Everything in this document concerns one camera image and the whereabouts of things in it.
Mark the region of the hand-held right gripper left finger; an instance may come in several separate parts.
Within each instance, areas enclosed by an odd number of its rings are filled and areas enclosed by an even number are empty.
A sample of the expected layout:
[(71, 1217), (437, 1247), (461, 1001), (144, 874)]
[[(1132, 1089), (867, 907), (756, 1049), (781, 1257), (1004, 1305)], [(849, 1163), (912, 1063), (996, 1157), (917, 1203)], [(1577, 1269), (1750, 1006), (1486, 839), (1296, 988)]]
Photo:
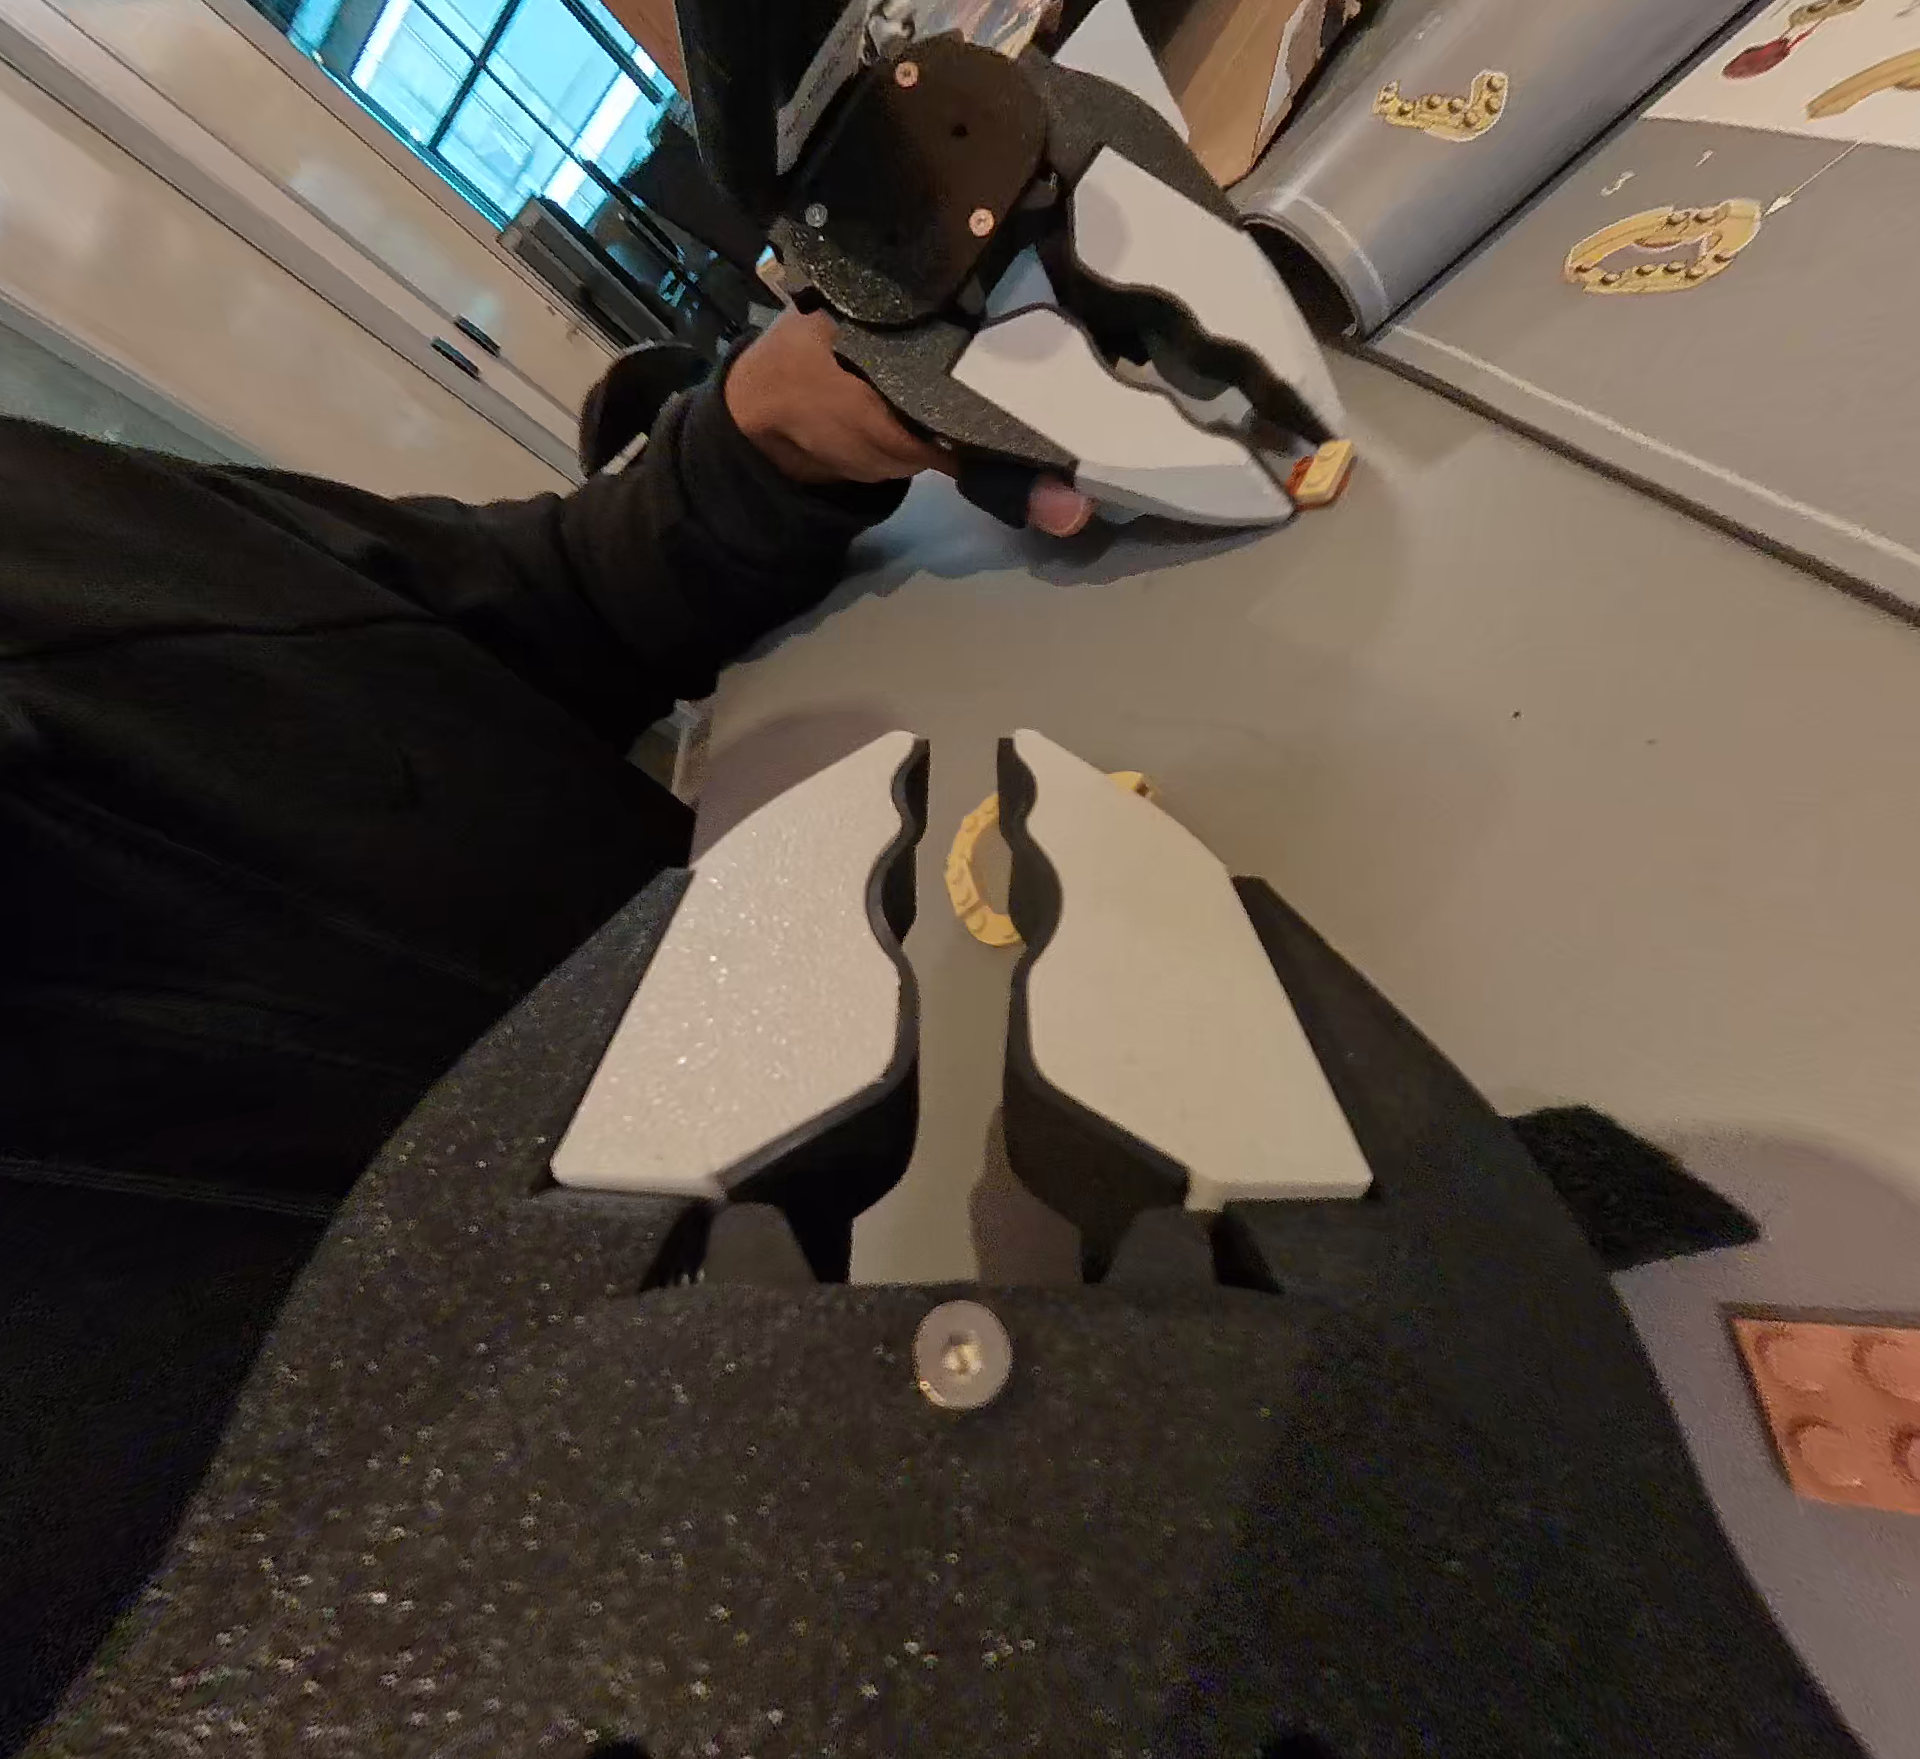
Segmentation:
[(886, 883), (927, 744), (886, 730), (739, 820), (682, 895), (552, 1150), (569, 1190), (720, 1201), (903, 1083), (918, 991)]

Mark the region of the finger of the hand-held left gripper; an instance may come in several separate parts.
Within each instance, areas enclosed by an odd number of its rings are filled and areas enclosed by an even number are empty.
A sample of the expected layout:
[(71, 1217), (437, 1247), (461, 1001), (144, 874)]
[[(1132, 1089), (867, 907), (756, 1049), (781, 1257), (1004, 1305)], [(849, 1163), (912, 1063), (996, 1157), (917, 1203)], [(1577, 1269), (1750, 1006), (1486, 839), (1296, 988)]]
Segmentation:
[(1296, 299), (1231, 218), (1141, 162), (1100, 152), (1043, 245), (1049, 301), (1092, 358), (1068, 401), (1065, 447), (1113, 440), (1092, 407), (1129, 387), (1197, 427), (1343, 438), (1343, 401)]
[(1261, 441), (1247, 412), (1115, 369), (1055, 305), (985, 321), (951, 375), (1055, 447), (1100, 508), (1217, 531), (1276, 526), (1298, 511), (1283, 485), (1290, 440)]

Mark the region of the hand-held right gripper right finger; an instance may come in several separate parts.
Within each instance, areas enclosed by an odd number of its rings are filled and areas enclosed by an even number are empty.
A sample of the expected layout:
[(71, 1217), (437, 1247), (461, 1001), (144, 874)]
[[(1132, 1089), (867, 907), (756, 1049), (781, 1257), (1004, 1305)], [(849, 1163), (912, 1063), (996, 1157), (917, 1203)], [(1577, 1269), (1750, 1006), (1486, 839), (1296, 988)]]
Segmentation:
[(1039, 730), (999, 741), (1020, 933), (1003, 1135), (1064, 1216), (1355, 1201), (1371, 1167), (1226, 865)]

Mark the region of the large tan arch brick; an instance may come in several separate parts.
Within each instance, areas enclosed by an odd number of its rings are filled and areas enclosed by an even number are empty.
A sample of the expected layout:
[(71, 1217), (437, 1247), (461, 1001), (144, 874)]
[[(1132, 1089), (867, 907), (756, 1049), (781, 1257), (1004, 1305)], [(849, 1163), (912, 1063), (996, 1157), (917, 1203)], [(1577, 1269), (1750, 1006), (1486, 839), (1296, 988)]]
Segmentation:
[(947, 903), (964, 931), (985, 947), (1022, 947), (1024, 938), (1007, 912), (995, 907), (977, 876), (980, 843), (999, 831), (999, 793), (990, 790), (972, 809), (951, 843), (941, 867)]

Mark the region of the person's left forearm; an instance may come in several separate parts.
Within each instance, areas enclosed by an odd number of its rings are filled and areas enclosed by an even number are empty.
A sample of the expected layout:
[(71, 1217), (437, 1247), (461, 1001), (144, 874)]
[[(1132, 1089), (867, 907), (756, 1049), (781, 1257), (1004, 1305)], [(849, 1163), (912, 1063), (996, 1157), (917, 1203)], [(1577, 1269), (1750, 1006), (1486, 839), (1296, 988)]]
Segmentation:
[(758, 561), (709, 529), (703, 441), (687, 430), (716, 372), (665, 404), (631, 467), (573, 495), (370, 499), (344, 543), (352, 571), (629, 747), (818, 604), (849, 553)]

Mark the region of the person's left hand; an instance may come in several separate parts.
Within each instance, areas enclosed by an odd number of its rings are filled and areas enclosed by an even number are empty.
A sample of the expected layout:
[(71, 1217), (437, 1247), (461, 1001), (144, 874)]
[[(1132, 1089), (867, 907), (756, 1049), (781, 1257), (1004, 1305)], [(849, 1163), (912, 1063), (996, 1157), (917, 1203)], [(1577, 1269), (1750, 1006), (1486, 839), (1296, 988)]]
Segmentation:
[(1092, 504), (1053, 475), (981, 479), (859, 379), (827, 315), (786, 312), (737, 349), (702, 396), (703, 515), (736, 553), (794, 562), (842, 553), (907, 499), (917, 479), (977, 485), (1018, 529), (1079, 532)]

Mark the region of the grey instruction booklet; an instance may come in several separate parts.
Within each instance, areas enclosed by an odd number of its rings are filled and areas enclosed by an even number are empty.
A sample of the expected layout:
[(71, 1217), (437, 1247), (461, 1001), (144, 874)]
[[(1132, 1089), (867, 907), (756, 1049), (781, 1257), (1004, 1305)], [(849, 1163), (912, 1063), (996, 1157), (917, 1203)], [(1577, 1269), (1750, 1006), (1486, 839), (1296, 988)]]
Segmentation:
[(1425, 0), (1234, 195), (1373, 359), (1915, 616), (1915, 0)]

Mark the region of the brown studded plate brick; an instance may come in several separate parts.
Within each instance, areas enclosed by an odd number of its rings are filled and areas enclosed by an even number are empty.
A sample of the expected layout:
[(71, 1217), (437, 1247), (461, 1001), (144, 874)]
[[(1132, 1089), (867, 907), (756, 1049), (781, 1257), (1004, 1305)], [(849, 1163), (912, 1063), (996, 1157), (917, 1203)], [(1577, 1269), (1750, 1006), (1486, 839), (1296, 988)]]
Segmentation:
[(1915, 1516), (1915, 1322), (1756, 1308), (1725, 1322), (1797, 1497)]

